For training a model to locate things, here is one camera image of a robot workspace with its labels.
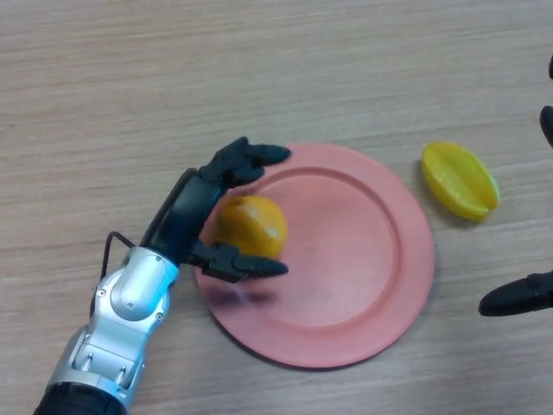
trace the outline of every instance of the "wooden table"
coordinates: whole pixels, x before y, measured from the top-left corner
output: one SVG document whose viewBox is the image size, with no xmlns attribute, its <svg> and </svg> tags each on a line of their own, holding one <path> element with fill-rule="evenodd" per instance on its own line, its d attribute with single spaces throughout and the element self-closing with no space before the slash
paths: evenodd
<svg viewBox="0 0 553 415">
<path fill-rule="evenodd" d="M 133 415 L 551 413 L 551 314 L 477 312 L 553 267 L 537 122 L 551 21 L 550 0 L 3 0 L 0 413 L 32 413 L 86 323 L 106 234 L 139 239 L 178 175 L 242 135 L 342 144 L 395 171 L 433 227 L 432 296 L 376 359 L 302 373 L 234 347 L 184 278 Z M 423 146 L 442 139 L 499 182 L 480 226 L 421 183 Z"/>
</svg>

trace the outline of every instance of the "silver robot wrist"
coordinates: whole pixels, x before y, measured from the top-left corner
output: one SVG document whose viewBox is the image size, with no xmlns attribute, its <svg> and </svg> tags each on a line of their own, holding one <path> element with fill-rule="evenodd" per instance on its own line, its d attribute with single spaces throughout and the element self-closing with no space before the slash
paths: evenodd
<svg viewBox="0 0 553 415">
<path fill-rule="evenodd" d="M 142 247 L 96 288 L 89 323 L 68 342 L 47 389 L 64 382 L 109 393 L 130 409 L 148 339 L 165 319 L 179 268 Z"/>
</svg>

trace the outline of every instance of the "yellow fruit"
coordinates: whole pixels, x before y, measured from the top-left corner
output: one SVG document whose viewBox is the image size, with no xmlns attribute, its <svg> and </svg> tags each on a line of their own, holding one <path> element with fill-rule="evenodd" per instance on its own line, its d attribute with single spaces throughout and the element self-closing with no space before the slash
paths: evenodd
<svg viewBox="0 0 553 415">
<path fill-rule="evenodd" d="M 241 253 L 278 259 L 288 235 L 280 207 L 264 196 L 229 199 L 213 224 L 214 242 L 235 245 Z"/>
<path fill-rule="evenodd" d="M 499 205 L 499 188 L 486 166 L 458 144 L 428 144 L 423 174 L 435 198 L 461 218 L 484 220 Z"/>
</svg>

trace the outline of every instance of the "orange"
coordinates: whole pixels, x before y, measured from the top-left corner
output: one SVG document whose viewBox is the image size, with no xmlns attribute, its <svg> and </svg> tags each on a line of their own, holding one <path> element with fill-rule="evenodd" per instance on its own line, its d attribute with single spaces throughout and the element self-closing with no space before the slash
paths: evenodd
<svg viewBox="0 0 553 415">
<path fill-rule="evenodd" d="M 220 208 L 213 241 L 235 245 L 245 255 L 278 259 L 288 236 L 283 211 L 271 199 L 249 195 L 232 197 Z"/>
</svg>

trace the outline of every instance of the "pink plate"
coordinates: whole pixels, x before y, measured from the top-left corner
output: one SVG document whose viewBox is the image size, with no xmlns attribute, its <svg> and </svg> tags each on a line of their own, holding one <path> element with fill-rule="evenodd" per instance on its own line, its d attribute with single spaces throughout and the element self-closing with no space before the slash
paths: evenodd
<svg viewBox="0 0 553 415">
<path fill-rule="evenodd" d="M 236 285 L 195 275 L 214 318 L 254 353 L 294 367 L 351 365 L 416 320 L 434 277 L 432 233 L 382 164 L 329 144 L 290 148 L 286 163 L 238 190 L 283 210 L 289 274 Z"/>
</svg>

